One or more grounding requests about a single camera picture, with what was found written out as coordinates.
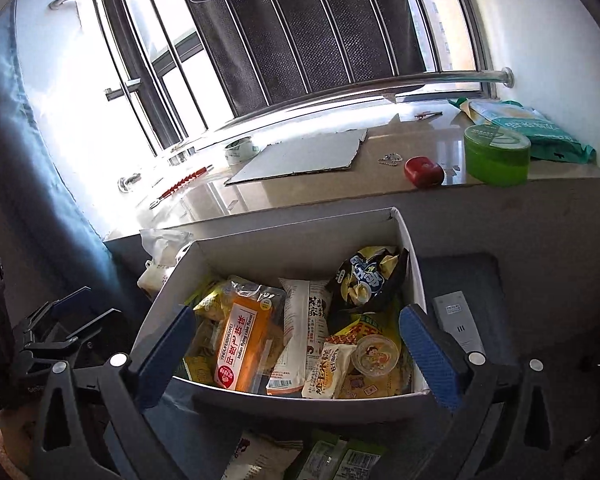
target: window sill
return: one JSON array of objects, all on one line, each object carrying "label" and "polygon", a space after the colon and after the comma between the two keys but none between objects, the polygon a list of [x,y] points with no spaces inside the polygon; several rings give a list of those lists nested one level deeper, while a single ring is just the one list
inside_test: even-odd
[{"label": "window sill", "polygon": [[[442,111],[443,114],[416,121],[414,115],[426,110]],[[163,180],[146,193],[139,203],[142,190],[139,188],[130,193],[129,199],[137,203],[133,214],[106,239],[136,234],[138,229],[143,228],[169,228],[249,212],[415,190],[404,177],[402,164],[391,167],[378,163],[378,159],[387,153],[399,153],[404,160],[412,156],[428,156],[445,168],[443,187],[482,184],[467,174],[464,166],[462,135],[472,123],[452,105],[443,101],[388,104],[375,107],[374,113],[378,114],[374,118],[375,124],[382,125],[368,128],[366,141],[360,146],[352,167],[347,171],[302,174],[224,186],[224,182],[242,166],[229,168],[222,151],[224,143],[216,144],[197,152],[185,164],[170,168],[169,174],[164,175]],[[341,124],[338,129],[355,127],[355,121],[352,121]],[[267,128],[267,131],[253,132],[252,136],[255,144],[264,147],[289,137],[289,132]],[[156,196],[163,192],[163,188],[172,184],[172,180],[175,183],[185,174],[209,164],[214,165],[211,172],[186,185],[157,208],[148,208]],[[593,164],[534,160],[528,178],[600,178],[600,168]]]}]

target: roll of tape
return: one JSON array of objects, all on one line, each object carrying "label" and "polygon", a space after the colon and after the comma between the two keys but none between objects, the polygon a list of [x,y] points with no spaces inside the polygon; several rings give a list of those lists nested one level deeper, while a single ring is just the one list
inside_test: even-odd
[{"label": "roll of tape", "polygon": [[249,160],[258,153],[260,153],[260,149],[253,144],[251,137],[234,140],[234,142],[230,142],[224,147],[224,156],[229,166]]}]

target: green container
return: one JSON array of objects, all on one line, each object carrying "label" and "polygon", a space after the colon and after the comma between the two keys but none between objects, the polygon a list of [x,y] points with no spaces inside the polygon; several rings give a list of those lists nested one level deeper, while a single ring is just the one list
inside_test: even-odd
[{"label": "green container", "polygon": [[496,124],[476,124],[464,132],[467,172],[492,186],[526,182],[531,142],[525,136]]}]

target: cardboard piece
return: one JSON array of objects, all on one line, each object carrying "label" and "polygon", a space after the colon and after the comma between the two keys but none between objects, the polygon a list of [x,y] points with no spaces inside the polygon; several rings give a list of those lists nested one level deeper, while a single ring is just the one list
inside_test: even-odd
[{"label": "cardboard piece", "polygon": [[[135,346],[157,331],[168,312],[182,304],[210,274],[237,274],[269,286],[280,286],[279,278],[324,280],[359,248],[374,245],[394,245],[410,252],[410,271],[402,293],[406,303],[417,303],[426,311],[420,267],[404,220],[395,208],[381,209],[194,242],[154,301]],[[414,393],[384,399],[268,397],[185,382],[195,400],[254,415],[320,423],[399,420],[415,416],[428,403],[434,403],[417,367],[413,372]]]},{"label": "cardboard piece", "polygon": [[277,176],[346,170],[366,138],[366,128],[315,134],[270,144],[224,184],[240,184]]}]

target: round plastic lid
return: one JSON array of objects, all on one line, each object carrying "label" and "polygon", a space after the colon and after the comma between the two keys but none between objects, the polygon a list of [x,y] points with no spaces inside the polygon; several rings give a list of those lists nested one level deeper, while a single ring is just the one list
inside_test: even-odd
[{"label": "round plastic lid", "polygon": [[483,148],[496,150],[528,150],[531,141],[524,135],[497,124],[476,124],[464,131],[467,140]]},{"label": "round plastic lid", "polygon": [[383,335],[371,334],[358,341],[351,359],[361,374],[379,377],[393,370],[399,358],[400,350],[393,341]]}]

